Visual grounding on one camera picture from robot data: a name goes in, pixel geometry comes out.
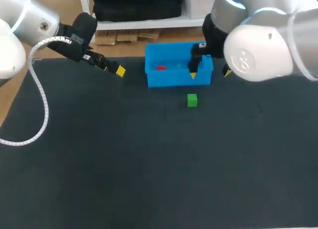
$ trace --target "green block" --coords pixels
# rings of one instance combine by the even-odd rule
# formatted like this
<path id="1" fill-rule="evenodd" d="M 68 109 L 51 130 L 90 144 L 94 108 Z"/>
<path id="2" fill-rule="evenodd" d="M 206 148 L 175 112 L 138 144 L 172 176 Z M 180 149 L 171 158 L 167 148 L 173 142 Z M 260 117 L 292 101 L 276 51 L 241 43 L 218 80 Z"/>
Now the green block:
<path id="1" fill-rule="evenodd" d="M 188 94 L 188 107 L 197 107 L 198 97 L 197 94 Z"/>

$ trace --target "dark mat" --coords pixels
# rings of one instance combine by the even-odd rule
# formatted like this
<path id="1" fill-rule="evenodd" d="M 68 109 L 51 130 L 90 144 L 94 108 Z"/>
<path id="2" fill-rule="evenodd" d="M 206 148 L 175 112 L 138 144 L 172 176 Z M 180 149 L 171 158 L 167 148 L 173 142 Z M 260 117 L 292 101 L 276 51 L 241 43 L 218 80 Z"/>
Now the dark mat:
<path id="1" fill-rule="evenodd" d="M 318 226 L 318 84 L 224 78 L 216 61 L 212 86 L 148 89 L 144 59 L 120 61 L 124 80 L 36 62 L 50 120 L 35 143 L 0 146 L 0 228 Z M 42 118 L 27 75 L 0 136 L 25 140 Z"/>

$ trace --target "blue plastic box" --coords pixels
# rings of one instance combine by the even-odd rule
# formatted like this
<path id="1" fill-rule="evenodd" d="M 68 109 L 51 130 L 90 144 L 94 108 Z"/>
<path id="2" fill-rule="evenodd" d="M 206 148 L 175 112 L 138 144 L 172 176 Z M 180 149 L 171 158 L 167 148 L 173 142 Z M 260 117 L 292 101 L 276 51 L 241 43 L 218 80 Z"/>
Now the blue plastic box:
<path id="1" fill-rule="evenodd" d="M 209 85 L 213 71 L 212 59 L 203 56 L 196 78 L 190 75 L 188 63 L 194 42 L 148 44 L 145 70 L 148 87 Z M 157 70 L 165 66 L 167 70 Z"/>

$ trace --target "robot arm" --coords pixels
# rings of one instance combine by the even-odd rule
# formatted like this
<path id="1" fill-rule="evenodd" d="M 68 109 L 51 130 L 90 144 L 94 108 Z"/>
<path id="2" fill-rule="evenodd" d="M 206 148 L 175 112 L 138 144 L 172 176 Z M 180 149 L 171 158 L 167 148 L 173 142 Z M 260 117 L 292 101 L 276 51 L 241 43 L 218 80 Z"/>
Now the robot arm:
<path id="1" fill-rule="evenodd" d="M 317 14 L 317 0 L 215 0 L 203 25 L 206 44 L 192 48 L 190 73 L 209 54 L 249 81 L 291 74 L 316 80 Z"/>
<path id="2" fill-rule="evenodd" d="M 95 53 L 89 46 L 97 29 L 97 20 L 81 13 L 73 25 L 60 23 L 60 17 L 38 0 L 0 0 L 0 87 L 25 65 L 21 42 L 35 46 L 54 36 L 65 36 L 71 43 L 53 42 L 48 47 L 73 61 L 84 60 L 90 65 L 123 76 L 125 70 L 116 62 Z"/>

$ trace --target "white cable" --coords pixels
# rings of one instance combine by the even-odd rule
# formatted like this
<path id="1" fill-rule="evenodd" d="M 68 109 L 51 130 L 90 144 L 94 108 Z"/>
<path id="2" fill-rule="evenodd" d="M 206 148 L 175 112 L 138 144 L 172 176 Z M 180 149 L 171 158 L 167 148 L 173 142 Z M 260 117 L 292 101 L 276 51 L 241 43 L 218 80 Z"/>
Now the white cable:
<path id="1" fill-rule="evenodd" d="M 48 105 L 48 101 L 46 99 L 46 95 L 45 95 L 45 92 L 43 90 L 43 87 L 42 87 L 38 77 L 36 76 L 34 68 L 33 68 L 33 56 L 39 48 L 41 48 L 42 46 L 44 46 L 46 44 L 52 43 L 52 42 L 64 42 L 67 44 L 71 44 L 72 41 L 70 38 L 60 37 L 60 36 L 47 38 L 47 39 L 39 42 L 37 45 L 35 45 L 31 49 L 31 52 L 30 52 L 29 57 L 28 57 L 28 67 L 29 67 L 30 73 L 35 81 L 35 84 L 39 88 L 40 94 L 42 96 L 43 104 L 44 104 L 44 122 L 43 122 L 43 125 L 42 125 L 40 131 L 34 137 L 32 137 L 31 139 L 29 139 L 27 141 L 11 142 L 11 141 L 6 141 L 3 139 L 0 139 L 0 144 L 7 145 L 7 146 L 25 146 L 25 145 L 28 145 L 28 144 L 36 141 L 44 133 L 46 126 L 48 124 L 48 121 L 49 121 L 49 105 Z"/>

